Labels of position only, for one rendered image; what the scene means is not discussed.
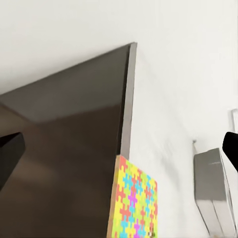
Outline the toy box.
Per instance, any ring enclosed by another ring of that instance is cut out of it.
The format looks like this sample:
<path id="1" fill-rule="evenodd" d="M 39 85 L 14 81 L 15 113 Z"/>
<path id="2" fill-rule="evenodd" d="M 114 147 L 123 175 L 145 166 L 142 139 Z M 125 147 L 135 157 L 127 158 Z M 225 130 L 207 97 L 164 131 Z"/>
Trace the toy box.
<path id="1" fill-rule="evenodd" d="M 238 238 L 230 188 L 220 148 L 194 156 L 195 200 L 214 238 Z"/>

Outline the jigsaw puzzle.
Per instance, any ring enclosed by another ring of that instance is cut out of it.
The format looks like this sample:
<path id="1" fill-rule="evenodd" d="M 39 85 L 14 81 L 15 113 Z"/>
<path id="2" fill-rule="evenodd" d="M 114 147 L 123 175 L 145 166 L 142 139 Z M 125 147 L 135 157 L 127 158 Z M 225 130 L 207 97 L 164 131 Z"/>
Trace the jigsaw puzzle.
<path id="1" fill-rule="evenodd" d="M 158 238 L 157 182 L 121 155 L 116 155 L 107 238 Z"/>

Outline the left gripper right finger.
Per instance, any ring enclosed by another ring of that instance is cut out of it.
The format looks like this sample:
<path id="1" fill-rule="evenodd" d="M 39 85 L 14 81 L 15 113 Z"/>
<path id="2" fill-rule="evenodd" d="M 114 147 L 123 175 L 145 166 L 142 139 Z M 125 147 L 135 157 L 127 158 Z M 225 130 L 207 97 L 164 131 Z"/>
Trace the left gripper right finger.
<path id="1" fill-rule="evenodd" d="M 227 132 L 222 149 L 238 172 L 238 134 Z"/>

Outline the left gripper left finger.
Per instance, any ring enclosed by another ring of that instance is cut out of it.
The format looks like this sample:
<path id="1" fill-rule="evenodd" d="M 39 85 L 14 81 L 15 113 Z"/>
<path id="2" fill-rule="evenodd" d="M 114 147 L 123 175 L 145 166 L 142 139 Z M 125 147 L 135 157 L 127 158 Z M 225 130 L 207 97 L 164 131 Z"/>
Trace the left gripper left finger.
<path id="1" fill-rule="evenodd" d="M 22 132 L 0 137 L 0 191 L 26 150 Z"/>

